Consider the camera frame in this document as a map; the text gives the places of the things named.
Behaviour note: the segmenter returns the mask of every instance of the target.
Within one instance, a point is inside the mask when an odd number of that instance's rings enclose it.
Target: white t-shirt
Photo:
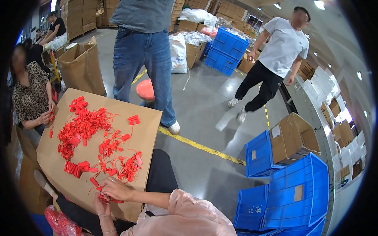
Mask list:
[[[259,61],[276,75],[285,78],[298,55],[306,59],[310,43],[302,31],[295,30],[283,18],[275,17],[263,27],[271,36]]]

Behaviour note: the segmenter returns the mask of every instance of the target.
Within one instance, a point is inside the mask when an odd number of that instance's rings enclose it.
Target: black t-shirt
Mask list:
[[[26,64],[29,64],[30,62],[37,62],[39,66],[42,68],[42,70],[46,71],[48,74],[50,74],[50,70],[42,61],[42,52],[43,52],[43,46],[40,44],[36,44],[33,47],[31,47],[26,52]]]
[[[64,25],[64,21],[62,18],[58,17],[54,24],[50,26],[50,30],[54,31],[55,26],[59,25],[58,33],[56,33],[56,37],[63,35],[66,33],[66,26]]]

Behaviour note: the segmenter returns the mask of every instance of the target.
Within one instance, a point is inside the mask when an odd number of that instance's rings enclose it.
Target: hand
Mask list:
[[[124,202],[130,202],[133,200],[135,190],[129,189],[119,180],[108,176],[101,182],[101,184],[105,184],[102,188],[102,193]]]
[[[55,109],[55,102],[52,99],[48,101],[48,110],[54,112]]]
[[[286,85],[290,86],[292,85],[293,82],[294,82],[294,75],[291,75],[289,76],[289,79],[287,80]]]
[[[251,62],[251,61],[255,58],[255,54],[256,54],[256,52],[251,51],[251,52],[248,54],[247,61],[248,61],[248,62]]]
[[[110,204],[100,199],[99,196],[100,196],[100,192],[97,191],[94,194],[94,199],[93,199],[93,207],[94,207],[94,210],[96,211],[96,214],[110,216],[111,215]]]
[[[50,122],[50,111],[42,113],[38,118],[38,123],[48,125]]]

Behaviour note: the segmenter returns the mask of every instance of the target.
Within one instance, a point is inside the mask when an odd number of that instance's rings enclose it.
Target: black joggers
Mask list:
[[[169,155],[160,149],[154,149],[152,153],[150,171],[148,174],[146,191],[159,193],[172,193],[178,188],[175,174],[173,173]],[[68,201],[62,194],[59,194],[56,201],[63,213],[76,222],[80,227],[89,230],[94,236],[103,236],[100,219],[97,215]],[[135,225],[133,222],[123,220],[114,221],[118,235]]]
[[[260,61],[257,61],[237,89],[235,98],[242,100],[250,88],[262,81],[259,94],[245,105],[246,111],[255,111],[274,98],[283,80],[282,77],[271,72]]]

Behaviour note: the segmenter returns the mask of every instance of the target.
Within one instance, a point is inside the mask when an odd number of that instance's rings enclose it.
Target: sneaker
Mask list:
[[[169,132],[173,135],[179,134],[180,133],[180,125],[176,121],[173,126],[168,128]]]
[[[244,122],[246,116],[247,116],[247,111],[243,107],[242,111],[238,114],[236,118],[237,123],[241,125]]]
[[[237,100],[236,98],[233,98],[232,100],[230,100],[230,101],[228,102],[228,106],[229,106],[230,108],[233,108],[234,106],[236,106],[236,104],[238,103],[238,101],[239,101],[239,100]]]
[[[38,185],[41,186],[44,190],[46,190],[46,192],[48,192],[52,197],[55,191],[39,170],[34,170],[34,178],[36,179]]]

